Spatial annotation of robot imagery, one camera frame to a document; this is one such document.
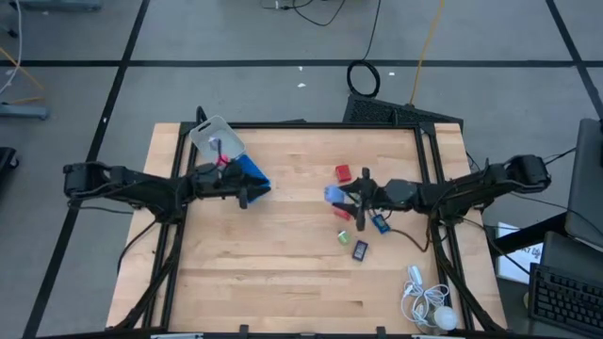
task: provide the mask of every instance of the earphone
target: earphone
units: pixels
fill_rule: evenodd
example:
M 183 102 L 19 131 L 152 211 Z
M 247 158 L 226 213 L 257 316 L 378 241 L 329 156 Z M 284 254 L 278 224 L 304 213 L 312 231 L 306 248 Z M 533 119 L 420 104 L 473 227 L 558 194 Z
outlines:
M 423 290 L 423 279 L 416 266 L 408 266 L 408 276 L 410 281 L 404 283 L 404 293 L 400 302 L 400 308 L 404 317 L 418 326 L 439 327 L 445 331 L 454 329 L 457 322 L 456 314 L 448 306 L 444 306 L 445 297 L 449 293 L 448 286 L 437 284 L 434 287 Z M 409 296 L 415 297 L 411 308 L 412 318 L 406 314 L 406 307 L 404 306 L 405 300 Z M 433 309 L 433 320 L 431 323 L 428 319 L 428 314 Z

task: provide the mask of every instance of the concrete floor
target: concrete floor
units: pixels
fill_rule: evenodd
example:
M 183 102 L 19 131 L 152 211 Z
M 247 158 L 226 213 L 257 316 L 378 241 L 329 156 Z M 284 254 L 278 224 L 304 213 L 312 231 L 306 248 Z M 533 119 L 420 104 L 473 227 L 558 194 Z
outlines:
M 24 59 L 120 60 L 140 3 L 107 0 L 98 13 L 25 12 Z M 598 15 L 603 3 L 555 3 L 582 58 L 603 59 Z M 417 59 L 437 4 L 383 0 L 369 59 Z M 337 6 L 335 0 L 316 2 L 304 13 L 326 20 Z M 254 0 L 152 0 L 132 58 L 354 59 L 367 48 L 375 8 L 375 1 L 349 1 L 325 28 L 310 25 L 293 11 L 261 9 Z M 15 40 L 2 35 L 0 46 L 16 55 Z M 457 0 L 444 9 L 428 59 L 571 57 L 545 1 Z M 45 85 L 43 96 L 52 116 L 47 121 L 0 119 L 0 146 L 16 148 L 22 158 L 0 200 L 0 338 L 23 334 L 67 212 L 62 166 L 86 158 L 117 68 L 28 70 Z M 603 70 L 588 71 L 603 89 Z M 383 82 L 378 99 L 407 103 L 415 69 L 381 67 L 379 72 Z M 302 71 L 291 66 L 131 67 L 98 159 L 140 170 L 153 125 L 191 121 L 197 105 L 228 121 L 341 121 L 348 96 L 345 74 L 346 66 Z M 353 76 L 359 90 L 371 87 L 367 73 L 359 70 Z M 306 87 L 298 88 L 299 83 Z M 2 101 L 39 94 L 19 75 Z M 428 67 L 416 106 L 464 119 L 466 147 L 479 163 L 516 153 L 560 153 L 575 145 L 581 118 L 596 118 L 576 68 Z M 572 156 L 549 170 L 554 184 L 537 198 L 566 204 Z M 524 226 L 559 212 L 505 197 L 487 210 L 485 219 Z M 39 335 L 104 327 L 128 224 L 124 216 L 80 213 Z

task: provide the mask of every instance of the white paper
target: white paper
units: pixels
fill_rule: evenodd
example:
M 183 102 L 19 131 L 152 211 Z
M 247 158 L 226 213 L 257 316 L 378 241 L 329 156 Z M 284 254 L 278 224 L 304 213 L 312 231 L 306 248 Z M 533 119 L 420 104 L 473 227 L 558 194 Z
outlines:
M 507 225 L 505 223 L 499 222 L 499 227 L 497 229 L 497 237 L 501 237 L 507 234 L 511 234 L 517 230 L 517 227 L 512 225 Z M 507 228 L 513 228 L 515 231 L 507 230 Z M 526 270 L 530 271 L 531 263 L 540 263 L 540 258 L 543 252 L 543 244 L 536 244 L 530 246 L 528 248 L 522 250 L 516 250 L 513 253 L 509 254 L 513 260 L 515 260 L 519 265 L 521 265 Z M 500 278 L 512 280 L 520 283 L 530 283 L 530 276 L 526 274 L 526 272 L 522 271 L 517 267 L 514 263 L 512 263 L 509 259 L 504 256 L 498 257 L 498 265 L 497 265 L 497 275 Z

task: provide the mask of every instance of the white charging cable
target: white charging cable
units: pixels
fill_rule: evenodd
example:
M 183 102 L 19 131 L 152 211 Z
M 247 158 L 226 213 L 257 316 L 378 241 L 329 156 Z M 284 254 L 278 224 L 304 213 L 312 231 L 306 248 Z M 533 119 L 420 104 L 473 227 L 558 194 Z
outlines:
M 404 283 L 404 294 L 402 295 L 402 301 L 400 302 L 400 308 L 402 314 L 409 321 L 427 327 L 437 327 L 427 320 L 427 314 L 430 312 L 431 307 L 437 309 L 438 307 L 444 306 L 444 300 L 449 293 L 448 286 L 444 284 L 437 284 L 436 286 L 423 290 L 422 280 L 420 276 L 417 276 L 418 270 L 408 268 L 410 281 Z M 405 300 L 408 297 L 414 297 L 415 301 L 412 304 L 412 318 L 406 314 Z

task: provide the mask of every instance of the small green object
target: small green object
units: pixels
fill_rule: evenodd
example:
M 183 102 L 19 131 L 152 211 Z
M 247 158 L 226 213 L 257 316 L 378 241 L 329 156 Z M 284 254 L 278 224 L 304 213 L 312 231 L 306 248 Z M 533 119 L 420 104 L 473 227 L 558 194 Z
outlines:
M 346 231 L 341 231 L 337 235 L 337 239 L 339 239 L 339 243 L 341 245 L 348 245 L 350 243 L 350 234 L 348 234 Z

